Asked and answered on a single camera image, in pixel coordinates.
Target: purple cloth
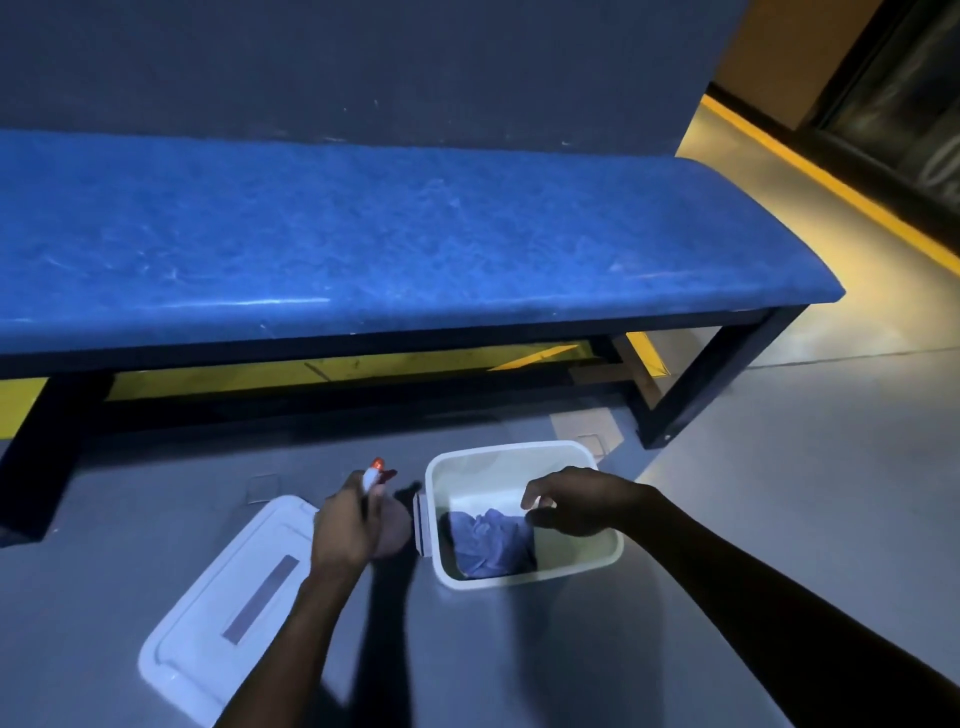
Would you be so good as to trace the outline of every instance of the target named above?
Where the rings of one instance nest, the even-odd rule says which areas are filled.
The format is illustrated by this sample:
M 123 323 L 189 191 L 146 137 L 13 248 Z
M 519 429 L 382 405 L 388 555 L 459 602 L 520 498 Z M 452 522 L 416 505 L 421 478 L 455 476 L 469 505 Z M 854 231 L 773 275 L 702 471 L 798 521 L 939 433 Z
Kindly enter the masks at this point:
M 510 576 L 537 569 L 534 529 L 523 518 L 491 508 L 482 516 L 450 513 L 457 568 L 471 579 Z

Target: gray floor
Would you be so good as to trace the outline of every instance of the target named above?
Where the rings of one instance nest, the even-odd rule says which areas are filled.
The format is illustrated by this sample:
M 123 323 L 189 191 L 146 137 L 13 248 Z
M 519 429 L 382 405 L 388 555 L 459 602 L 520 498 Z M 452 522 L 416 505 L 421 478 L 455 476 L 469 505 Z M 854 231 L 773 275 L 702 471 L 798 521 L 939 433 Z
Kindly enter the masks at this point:
M 614 407 L 624 440 L 601 467 L 652 482 L 960 682 L 960 281 L 704 109 L 683 152 L 794 227 L 850 295 L 807 312 L 656 457 Z M 677 370 L 702 338 L 657 343 Z M 373 455 L 409 482 L 439 452 L 555 432 L 547 412 L 532 410 L 387 425 L 377 436 L 278 429 L 92 452 L 57 530 L 43 544 L 0 551 L 2 722 L 188 725 L 142 683 L 137 651 L 252 517 L 252 475 L 277 473 L 284 492 L 316 500 Z M 413 725 L 422 728 L 787 724 L 635 546 L 606 570 L 491 594 L 453 594 L 429 564 L 410 568 L 405 600 L 406 575 L 390 577 L 401 597 L 377 596 L 383 573 L 368 574 L 351 600 L 324 674 L 324 725 L 336 724 L 335 704 L 355 690 L 369 610 L 396 614 L 404 603 Z

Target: person's left hand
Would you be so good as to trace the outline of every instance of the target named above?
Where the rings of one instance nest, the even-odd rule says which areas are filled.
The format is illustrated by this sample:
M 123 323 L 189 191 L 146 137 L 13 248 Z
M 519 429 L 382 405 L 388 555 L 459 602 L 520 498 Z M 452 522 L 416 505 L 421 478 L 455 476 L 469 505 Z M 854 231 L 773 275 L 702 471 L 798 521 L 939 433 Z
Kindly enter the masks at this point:
M 370 562 L 380 538 L 380 506 L 385 486 L 367 495 L 367 517 L 361 509 L 363 471 L 354 471 L 344 487 L 329 497 L 313 520 L 311 575 L 342 581 L 352 589 Z

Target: concrete floor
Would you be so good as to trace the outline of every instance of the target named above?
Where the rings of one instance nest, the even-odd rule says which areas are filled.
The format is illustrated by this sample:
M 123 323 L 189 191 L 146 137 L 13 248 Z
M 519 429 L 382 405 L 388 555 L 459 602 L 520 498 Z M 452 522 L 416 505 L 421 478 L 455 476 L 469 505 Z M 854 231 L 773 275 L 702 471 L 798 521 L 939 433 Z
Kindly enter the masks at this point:
M 626 436 L 601 467 L 652 482 L 960 682 L 960 280 L 706 109 L 681 154 L 766 205 L 849 295 L 807 311 L 669 448 L 647 453 Z M 676 372 L 705 335 L 655 343 Z M 556 406 L 596 405 L 630 432 L 615 401 Z M 398 423 L 389 437 L 279 431 L 243 442 L 130 443 L 131 457 L 90 453 L 57 531 L 41 545 L 0 551 L 4 722 L 189 725 L 139 679 L 136 653 L 252 517 L 251 474 L 279 473 L 284 492 L 316 499 L 376 450 L 416 479 L 445 449 L 552 438 L 550 414 Z M 361 697 L 362 645 L 396 646 L 396 635 L 373 634 L 371 643 L 373 619 L 364 637 L 377 585 L 393 578 L 399 596 L 379 609 L 404 615 L 406 654 L 377 668 L 408 682 L 407 724 L 787 724 L 689 597 L 635 546 L 606 570 L 500 594 L 452 595 L 429 564 L 404 568 L 368 574 L 351 600 L 324 674 L 323 724 L 343 723 L 340 706 Z

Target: open storage box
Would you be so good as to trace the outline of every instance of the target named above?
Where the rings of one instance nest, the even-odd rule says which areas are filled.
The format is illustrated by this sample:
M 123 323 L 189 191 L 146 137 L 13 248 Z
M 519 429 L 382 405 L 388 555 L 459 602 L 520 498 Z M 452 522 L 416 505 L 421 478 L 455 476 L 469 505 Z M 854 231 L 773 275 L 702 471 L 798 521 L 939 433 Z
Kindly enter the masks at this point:
M 463 511 L 478 516 L 495 508 L 506 516 L 522 516 L 520 498 L 527 483 L 568 465 L 596 468 L 590 451 L 572 441 L 498 445 L 435 457 L 426 469 L 424 494 L 416 509 L 416 530 L 420 552 L 433 557 L 433 570 L 440 582 L 456 590 L 510 586 L 599 569 L 620 558 L 623 536 L 617 531 L 608 529 L 588 538 L 575 538 L 537 528 L 536 571 L 467 579 L 457 569 L 453 544 L 440 526 L 445 514 Z

